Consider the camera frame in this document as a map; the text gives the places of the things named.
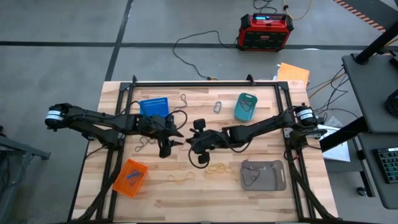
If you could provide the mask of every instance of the wooden table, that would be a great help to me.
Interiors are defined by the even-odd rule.
[[[98,111],[114,114],[118,97],[119,82],[105,82]],[[309,105],[307,93],[302,82],[289,82],[293,105]],[[188,106],[183,110],[188,114],[187,124],[180,130],[190,138],[192,122],[205,118],[206,128],[221,130],[224,126],[241,124],[234,119],[234,107],[240,93],[245,92],[258,97],[252,124],[278,114],[275,90],[264,86],[243,87],[145,87],[134,88],[133,100],[147,100],[166,96],[172,111],[183,106],[181,94],[186,94]],[[213,112],[216,101],[222,102],[219,114]],[[131,113],[139,113],[134,105]],[[183,122],[182,114],[176,114],[175,123]],[[254,138],[250,147],[237,154],[229,149],[215,149],[211,152],[210,165],[222,162],[232,169],[231,173],[207,174],[205,170],[194,168],[188,161],[190,145],[173,147],[172,154],[161,159],[157,144],[148,144],[139,152],[134,148],[140,136],[128,136],[124,148],[123,164],[133,159],[149,166],[149,173],[135,198],[119,194],[115,209],[115,222],[273,222],[297,221],[297,214],[292,194],[289,167],[283,158],[285,151],[282,131],[277,130]],[[309,143],[318,146],[318,141],[309,139]],[[99,148],[98,141],[90,143],[88,152]],[[331,191],[328,174],[322,153],[318,149],[303,150],[310,187],[319,201],[332,214],[337,216],[336,206]],[[97,193],[100,191],[104,172],[106,149],[87,158],[78,189],[72,218],[83,214]],[[243,160],[274,161],[284,163],[287,188],[284,191],[244,191],[241,188],[239,168]],[[193,172],[195,178],[185,182],[175,182],[169,175],[182,180]],[[304,214],[308,213],[305,196],[300,191]],[[107,215],[110,191],[105,200],[104,216]]]

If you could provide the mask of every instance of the teal container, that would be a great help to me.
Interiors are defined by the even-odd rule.
[[[235,119],[240,121],[250,121],[254,115],[254,109],[256,108],[257,97],[247,94],[241,93],[239,95],[238,101],[235,106]]]

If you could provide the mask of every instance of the orange plastic basket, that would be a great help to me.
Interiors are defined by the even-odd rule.
[[[147,173],[147,166],[129,159],[114,182],[113,190],[129,197],[134,197],[138,193]]]

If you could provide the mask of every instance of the gray floor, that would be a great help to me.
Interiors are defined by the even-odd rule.
[[[291,13],[302,14],[307,2],[289,1]],[[127,0],[0,1],[0,40],[114,42]],[[281,9],[274,0],[270,6]],[[135,0],[123,42],[173,43],[187,35],[216,29],[232,43],[239,18],[253,13],[251,1]],[[295,21],[288,44],[366,45],[380,33],[332,0],[316,0],[302,21]],[[217,43],[216,35],[186,40]],[[65,221],[75,191],[87,141],[77,132],[47,131],[44,117],[50,105],[69,102],[95,110],[112,48],[0,47],[0,124],[10,138],[52,152],[49,161],[35,159],[19,191],[13,216],[29,223]],[[281,62],[311,71],[311,85],[330,79],[341,68],[341,57],[352,50],[283,50],[240,52],[236,49],[177,49],[204,75],[224,80],[272,78]],[[112,80],[199,80],[194,70],[170,48],[122,48]],[[333,107],[360,114],[349,82],[349,93]],[[323,106],[331,89],[311,98]],[[328,111],[343,124],[354,120],[340,111]],[[359,174],[330,174],[341,218],[394,223],[398,213],[382,207],[379,198],[360,197]]]

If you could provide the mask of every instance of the chair wheel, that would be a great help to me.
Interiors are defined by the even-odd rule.
[[[366,189],[364,187],[357,187],[356,188],[356,192],[360,195],[360,196],[368,196],[368,193],[366,192]]]

